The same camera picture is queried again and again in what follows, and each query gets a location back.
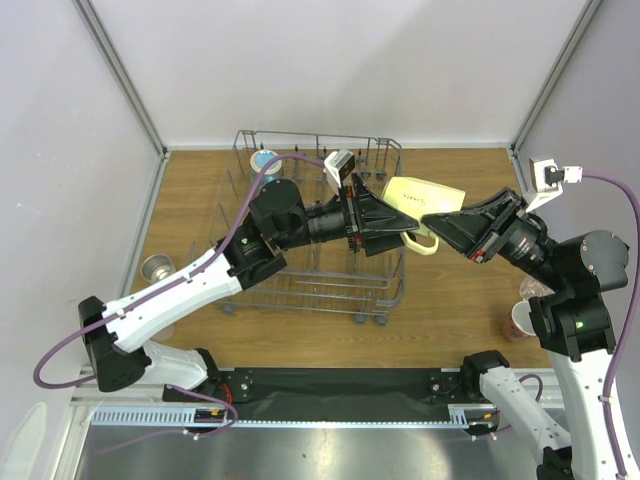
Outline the pale yellow mug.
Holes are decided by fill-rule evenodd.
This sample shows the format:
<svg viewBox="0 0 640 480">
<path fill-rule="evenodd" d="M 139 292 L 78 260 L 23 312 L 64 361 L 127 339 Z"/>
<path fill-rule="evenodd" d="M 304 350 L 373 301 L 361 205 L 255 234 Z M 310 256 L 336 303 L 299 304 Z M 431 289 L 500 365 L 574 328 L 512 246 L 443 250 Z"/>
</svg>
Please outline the pale yellow mug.
<svg viewBox="0 0 640 480">
<path fill-rule="evenodd" d="M 435 254 L 440 239 L 421 223 L 422 217 L 457 212 L 462 208 L 465 196 L 463 190 L 400 176 L 392 177 L 382 192 L 382 199 L 387 204 L 419 222 L 418 228 L 401 233 L 401 239 L 409 250 L 423 256 Z"/>
</svg>

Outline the blue butterfly mug orange inside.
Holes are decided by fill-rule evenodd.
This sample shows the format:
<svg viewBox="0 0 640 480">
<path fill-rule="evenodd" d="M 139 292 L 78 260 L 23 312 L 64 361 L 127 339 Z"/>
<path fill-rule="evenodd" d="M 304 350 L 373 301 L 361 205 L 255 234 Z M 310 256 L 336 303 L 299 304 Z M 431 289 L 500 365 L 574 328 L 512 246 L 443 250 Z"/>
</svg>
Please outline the blue butterfly mug orange inside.
<svg viewBox="0 0 640 480">
<path fill-rule="evenodd" d="M 255 180 L 260 172 L 269 165 L 269 168 L 265 170 L 261 183 L 265 184 L 273 180 L 277 180 L 282 177 L 282 161 L 278 160 L 270 164 L 270 161 L 277 156 L 277 153 L 268 150 L 261 149 L 254 152 L 249 160 L 249 173 L 252 180 Z"/>
</svg>

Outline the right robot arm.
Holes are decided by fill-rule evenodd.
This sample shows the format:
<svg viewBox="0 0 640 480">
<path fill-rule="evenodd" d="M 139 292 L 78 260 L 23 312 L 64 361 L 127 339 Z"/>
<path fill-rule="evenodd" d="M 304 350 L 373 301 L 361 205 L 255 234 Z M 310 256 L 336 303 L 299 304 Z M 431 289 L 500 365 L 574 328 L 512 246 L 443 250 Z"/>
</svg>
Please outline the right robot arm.
<svg viewBox="0 0 640 480">
<path fill-rule="evenodd" d="M 476 264 L 501 256 L 551 294 L 528 301 L 540 347 L 553 365 L 568 427 L 557 426 L 526 394 L 496 350 L 468 355 L 460 389 L 473 402 L 487 400 L 529 448 L 539 479 L 636 479 L 615 397 L 613 367 L 622 347 L 603 293 L 627 285 L 628 246 L 595 230 L 556 242 L 535 210 L 561 188 L 523 196 L 505 188 L 490 199 L 451 213 L 424 214 L 421 222 Z"/>
</svg>

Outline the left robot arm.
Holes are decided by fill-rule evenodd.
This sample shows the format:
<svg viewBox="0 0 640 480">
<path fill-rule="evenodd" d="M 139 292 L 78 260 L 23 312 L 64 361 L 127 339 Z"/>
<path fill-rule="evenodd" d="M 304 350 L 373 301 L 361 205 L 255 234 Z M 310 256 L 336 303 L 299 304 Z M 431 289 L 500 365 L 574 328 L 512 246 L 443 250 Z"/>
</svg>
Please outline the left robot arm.
<svg viewBox="0 0 640 480">
<path fill-rule="evenodd" d="M 153 336 L 203 306 L 246 291 L 283 270 L 284 252 L 345 239 L 373 256 L 402 245 L 416 219 L 374 194 L 358 175 L 325 204 L 306 207 L 298 186 L 277 179 L 264 185 L 242 210 L 236 229 L 189 266 L 128 297 L 82 301 L 83 342 L 102 392 L 134 384 L 165 384 L 198 400 L 213 398 L 220 373 L 203 348 L 180 350 Z"/>
</svg>

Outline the clear glass cup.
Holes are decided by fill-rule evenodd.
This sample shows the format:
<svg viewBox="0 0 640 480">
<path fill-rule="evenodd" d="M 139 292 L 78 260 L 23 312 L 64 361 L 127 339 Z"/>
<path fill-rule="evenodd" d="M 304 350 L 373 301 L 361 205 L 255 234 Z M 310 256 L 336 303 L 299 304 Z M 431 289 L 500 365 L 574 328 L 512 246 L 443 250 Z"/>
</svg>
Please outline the clear glass cup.
<svg viewBox="0 0 640 480">
<path fill-rule="evenodd" d="M 519 295 L 523 300 L 534 297 L 545 297 L 553 294 L 554 291 L 531 276 L 526 276 L 519 287 Z"/>
</svg>

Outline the pink patterned mug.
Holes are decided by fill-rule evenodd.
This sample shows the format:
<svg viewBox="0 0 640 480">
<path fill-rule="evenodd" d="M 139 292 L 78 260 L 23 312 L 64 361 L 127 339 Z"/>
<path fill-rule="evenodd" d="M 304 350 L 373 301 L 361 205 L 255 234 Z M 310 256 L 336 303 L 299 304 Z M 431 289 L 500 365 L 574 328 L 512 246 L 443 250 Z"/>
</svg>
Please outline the pink patterned mug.
<svg viewBox="0 0 640 480">
<path fill-rule="evenodd" d="M 503 336 L 510 342 L 534 338 L 536 333 L 530 319 L 530 306 L 526 300 L 516 303 L 502 325 Z"/>
</svg>

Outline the beige steel-lined tumbler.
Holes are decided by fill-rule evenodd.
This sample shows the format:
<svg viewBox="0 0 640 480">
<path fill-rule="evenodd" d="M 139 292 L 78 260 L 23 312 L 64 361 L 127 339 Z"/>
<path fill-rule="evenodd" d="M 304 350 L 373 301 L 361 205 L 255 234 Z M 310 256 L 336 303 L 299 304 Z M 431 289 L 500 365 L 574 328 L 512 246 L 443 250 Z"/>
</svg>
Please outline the beige steel-lined tumbler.
<svg viewBox="0 0 640 480">
<path fill-rule="evenodd" d="M 154 284 L 175 272 L 175 266 L 171 258 L 165 254 L 154 254 L 146 258 L 141 266 L 141 275 L 144 280 Z"/>
</svg>

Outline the white plastic object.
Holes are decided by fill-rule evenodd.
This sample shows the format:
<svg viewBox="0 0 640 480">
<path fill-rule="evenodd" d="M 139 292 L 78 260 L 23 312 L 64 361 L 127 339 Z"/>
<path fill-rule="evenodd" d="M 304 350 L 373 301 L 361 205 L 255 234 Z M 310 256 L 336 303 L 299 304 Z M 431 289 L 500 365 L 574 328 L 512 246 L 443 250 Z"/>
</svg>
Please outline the white plastic object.
<svg viewBox="0 0 640 480">
<path fill-rule="evenodd" d="M 1 460 L 2 479 L 29 479 L 47 429 L 47 405 L 36 403 L 25 415 Z"/>
</svg>

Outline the black mounting base plate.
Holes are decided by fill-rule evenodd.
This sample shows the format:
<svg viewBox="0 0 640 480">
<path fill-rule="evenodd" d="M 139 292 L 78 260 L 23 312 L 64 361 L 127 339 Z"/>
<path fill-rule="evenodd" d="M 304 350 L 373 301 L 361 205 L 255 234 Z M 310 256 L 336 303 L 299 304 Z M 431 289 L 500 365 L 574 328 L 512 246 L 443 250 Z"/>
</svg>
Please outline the black mounting base plate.
<svg viewBox="0 0 640 480">
<path fill-rule="evenodd" d="M 222 379 L 242 420 L 426 422 L 451 405 L 492 406 L 457 368 L 235 368 Z"/>
</svg>

